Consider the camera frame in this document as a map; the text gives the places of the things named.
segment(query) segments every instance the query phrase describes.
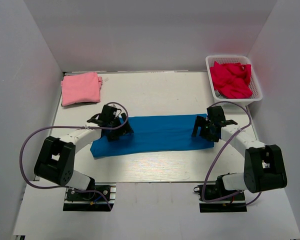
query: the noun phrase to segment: white basket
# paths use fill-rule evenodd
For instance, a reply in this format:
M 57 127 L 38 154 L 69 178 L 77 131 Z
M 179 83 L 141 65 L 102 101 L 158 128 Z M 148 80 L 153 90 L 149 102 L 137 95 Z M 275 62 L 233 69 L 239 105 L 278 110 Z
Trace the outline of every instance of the white basket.
M 210 72 L 210 67 L 212 67 L 215 64 L 215 62 L 217 62 L 218 64 L 235 64 L 235 63 L 251 64 L 251 62 L 249 61 L 249 59 L 246 56 L 240 56 L 240 55 L 211 55 L 211 56 L 207 56 L 205 58 L 205 63 L 206 63 L 206 68 L 207 68 L 208 75 L 209 75 L 213 100 L 215 103 L 220 102 L 220 101 L 229 101 L 229 102 L 234 102 L 236 104 L 239 104 L 241 106 L 247 106 L 252 102 L 260 101 L 262 99 L 262 93 L 261 93 L 261 89 L 260 89 L 260 86 L 258 83 L 258 79 L 256 77 L 255 71 L 252 66 L 251 66 L 251 79 L 250 79 L 250 84 L 249 84 L 249 88 L 252 91 L 252 96 L 250 98 L 236 98 L 236 99 L 218 98 L 215 93 L 215 88 L 214 88 L 214 84 L 212 82 L 211 72 Z

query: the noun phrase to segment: folded blue cloth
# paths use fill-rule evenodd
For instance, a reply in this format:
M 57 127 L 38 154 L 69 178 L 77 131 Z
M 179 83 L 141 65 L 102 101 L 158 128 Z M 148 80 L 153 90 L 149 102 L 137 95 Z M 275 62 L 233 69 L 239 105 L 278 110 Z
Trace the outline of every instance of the folded blue cloth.
M 99 158 L 144 152 L 212 148 L 213 142 L 206 141 L 200 136 L 191 137 L 197 115 L 129 117 L 134 134 L 121 136 L 120 140 L 111 142 L 103 136 L 92 143 L 90 151 L 93 157 Z

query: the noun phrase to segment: pink towel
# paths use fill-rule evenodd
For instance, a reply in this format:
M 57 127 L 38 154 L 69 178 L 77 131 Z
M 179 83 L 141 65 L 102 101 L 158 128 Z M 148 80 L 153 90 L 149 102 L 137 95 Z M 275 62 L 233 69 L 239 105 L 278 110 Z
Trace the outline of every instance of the pink towel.
M 61 82 L 62 106 L 75 103 L 100 102 L 102 77 L 96 72 L 65 76 Z

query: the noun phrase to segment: gray wall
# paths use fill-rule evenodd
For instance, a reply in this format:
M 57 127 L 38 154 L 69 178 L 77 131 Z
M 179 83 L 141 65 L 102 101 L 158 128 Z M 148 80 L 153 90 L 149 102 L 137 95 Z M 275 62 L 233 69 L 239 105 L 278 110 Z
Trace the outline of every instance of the gray wall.
M 276 0 L 25 0 L 61 70 L 202 70 L 247 55 Z
M 248 57 L 263 92 L 250 108 L 256 130 L 260 140 L 282 149 L 300 230 L 300 0 L 278 1 Z
M 62 72 L 22 0 L 0 0 L 0 240 L 11 239 L 25 183 L 19 150 L 35 129 L 50 125 Z M 33 166 L 42 138 L 29 144 L 25 170 Z

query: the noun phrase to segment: table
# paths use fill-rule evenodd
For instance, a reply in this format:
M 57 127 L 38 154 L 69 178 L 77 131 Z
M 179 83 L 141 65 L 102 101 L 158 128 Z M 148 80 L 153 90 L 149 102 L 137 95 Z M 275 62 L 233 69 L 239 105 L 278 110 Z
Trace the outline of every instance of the table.
M 130 116 L 205 113 L 213 102 L 205 72 L 104 73 L 102 102 L 59 106 L 54 125 L 82 126 L 108 102 L 119 102 Z M 226 108 L 227 119 L 248 123 L 240 109 Z M 71 130 L 55 129 L 53 136 Z M 246 130 L 254 135 L 252 127 Z M 93 159 L 90 146 L 75 159 L 75 169 L 99 183 L 117 183 L 111 212 L 64 212 L 64 188 L 26 187 L 14 235 L 26 240 L 289 240 L 300 238 L 284 189 L 262 193 L 244 213 L 200 213 L 193 188 L 204 180 L 223 142 L 195 151 L 148 152 Z M 242 172 L 244 158 L 231 146 L 209 180 Z M 50 186 L 40 179 L 35 184 Z M 246 200 L 255 195 L 245 192 Z

